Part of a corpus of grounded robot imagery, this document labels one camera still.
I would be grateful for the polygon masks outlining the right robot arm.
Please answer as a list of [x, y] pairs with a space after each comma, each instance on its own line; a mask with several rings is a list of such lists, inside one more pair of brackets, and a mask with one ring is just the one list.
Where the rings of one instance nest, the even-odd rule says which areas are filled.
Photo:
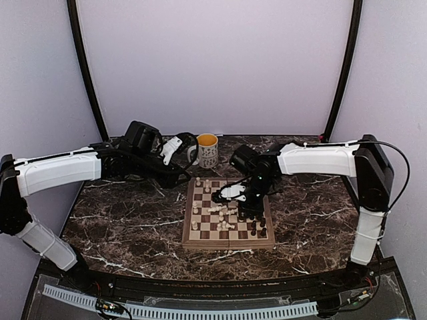
[[366, 278], [363, 265], [371, 261], [389, 210], [394, 170], [373, 135], [343, 143], [274, 143], [257, 152], [239, 146], [230, 164], [248, 178], [238, 199], [242, 216], [255, 217], [264, 210], [263, 199], [284, 175], [324, 174], [356, 180], [359, 220], [350, 253], [352, 264], [341, 273], [340, 283], [355, 289]]

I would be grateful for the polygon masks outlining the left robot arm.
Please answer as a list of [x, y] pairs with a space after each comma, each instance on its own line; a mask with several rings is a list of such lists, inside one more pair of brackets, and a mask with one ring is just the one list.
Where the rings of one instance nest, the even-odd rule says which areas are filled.
[[68, 280], [80, 291], [94, 285], [84, 258], [70, 244], [60, 239], [34, 215], [26, 197], [46, 189], [114, 177], [137, 175], [155, 179], [163, 188], [173, 188], [189, 180], [184, 167], [172, 161], [180, 150], [166, 143], [159, 154], [137, 154], [110, 143], [32, 159], [1, 159], [1, 232], [16, 236], [40, 256], [68, 273]]

